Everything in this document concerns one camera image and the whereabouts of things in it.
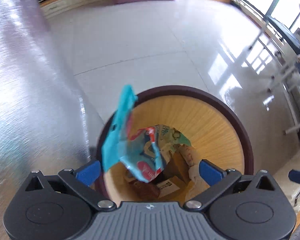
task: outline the round trash bin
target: round trash bin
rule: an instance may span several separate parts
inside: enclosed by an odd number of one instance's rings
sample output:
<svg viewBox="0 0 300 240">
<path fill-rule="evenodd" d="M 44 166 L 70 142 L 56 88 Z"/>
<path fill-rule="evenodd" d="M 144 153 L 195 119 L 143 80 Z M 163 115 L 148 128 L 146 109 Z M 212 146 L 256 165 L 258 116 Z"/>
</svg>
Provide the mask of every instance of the round trash bin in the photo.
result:
<svg viewBox="0 0 300 240">
<path fill-rule="evenodd" d="M 222 169 L 235 168 L 253 174 L 253 154 L 249 137 L 234 112 L 214 96 L 186 86 L 162 86 L 138 94 L 132 111 L 131 134 L 140 128 L 164 124 L 183 133 L 197 150 L 194 160 L 208 159 Z M 108 134 L 112 117 L 106 123 L 97 146 L 97 158 Z M 113 200 L 141 201 L 123 176 L 117 163 L 96 182 L 96 188 Z M 177 198 L 184 202 L 187 187 Z"/>
</svg>

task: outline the metal screw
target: metal screw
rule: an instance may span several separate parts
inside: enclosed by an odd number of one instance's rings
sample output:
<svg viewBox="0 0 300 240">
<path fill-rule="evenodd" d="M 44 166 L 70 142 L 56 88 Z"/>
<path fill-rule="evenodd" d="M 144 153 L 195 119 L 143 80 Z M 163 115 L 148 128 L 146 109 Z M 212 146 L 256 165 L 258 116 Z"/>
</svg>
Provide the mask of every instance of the metal screw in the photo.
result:
<svg viewBox="0 0 300 240">
<path fill-rule="evenodd" d="M 98 207 L 100 208 L 112 208 L 114 203 L 111 200 L 101 200 L 98 202 Z"/>
<path fill-rule="evenodd" d="M 186 203 L 186 207 L 189 209 L 198 209 L 201 208 L 202 204 L 196 200 L 190 200 Z"/>
</svg>

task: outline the snack bag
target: snack bag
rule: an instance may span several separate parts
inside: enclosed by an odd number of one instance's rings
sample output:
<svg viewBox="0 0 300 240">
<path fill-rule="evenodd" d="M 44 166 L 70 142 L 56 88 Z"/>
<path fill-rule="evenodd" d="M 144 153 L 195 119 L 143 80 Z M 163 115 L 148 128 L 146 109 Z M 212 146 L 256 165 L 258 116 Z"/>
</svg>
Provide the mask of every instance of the snack bag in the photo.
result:
<svg viewBox="0 0 300 240">
<path fill-rule="evenodd" d="M 191 143 L 178 130 L 166 125 L 139 129 L 128 138 L 130 114 L 136 100 L 132 87 L 124 86 L 118 110 L 102 146 L 103 169 L 107 172 L 120 161 L 136 179 L 148 183 L 163 171 L 176 151 L 176 144 L 191 146 Z"/>
</svg>

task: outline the tile floor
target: tile floor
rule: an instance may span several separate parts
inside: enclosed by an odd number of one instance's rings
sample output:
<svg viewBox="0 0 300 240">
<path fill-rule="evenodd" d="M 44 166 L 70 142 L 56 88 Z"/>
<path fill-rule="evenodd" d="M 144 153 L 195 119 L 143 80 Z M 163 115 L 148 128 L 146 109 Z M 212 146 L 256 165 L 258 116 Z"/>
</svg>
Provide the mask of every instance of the tile floor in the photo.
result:
<svg viewBox="0 0 300 240">
<path fill-rule="evenodd" d="M 104 122 L 123 85 L 139 93 L 180 84 L 207 91 L 232 108 L 250 136 L 256 170 L 274 174 L 300 148 L 296 133 L 282 133 L 293 121 L 281 88 L 266 92 L 273 61 L 265 68 L 243 63 L 259 29 L 237 8 L 210 0 L 88 5 L 48 22 Z"/>
</svg>

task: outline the dark blue object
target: dark blue object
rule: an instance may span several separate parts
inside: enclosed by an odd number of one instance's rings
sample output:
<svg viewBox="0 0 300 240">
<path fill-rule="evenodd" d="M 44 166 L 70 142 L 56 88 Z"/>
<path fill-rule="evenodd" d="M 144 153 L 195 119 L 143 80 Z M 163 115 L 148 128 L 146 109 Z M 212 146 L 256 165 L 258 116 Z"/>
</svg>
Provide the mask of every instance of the dark blue object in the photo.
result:
<svg viewBox="0 0 300 240">
<path fill-rule="evenodd" d="M 300 184 L 300 171 L 291 170 L 288 177 L 291 181 Z"/>
<path fill-rule="evenodd" d="M 89 162 L 75 171 L 75 178 L 82 182 L 84 185 L 90 186 L 101 172 L 101 165 L 99 161 Z"/>
<path fill-rule="evenodd" d="M 199 174 L 209 186 L 213 186 L 225 177 L 226 172 L 208 160 L 201 160 Z"/>
</svg>

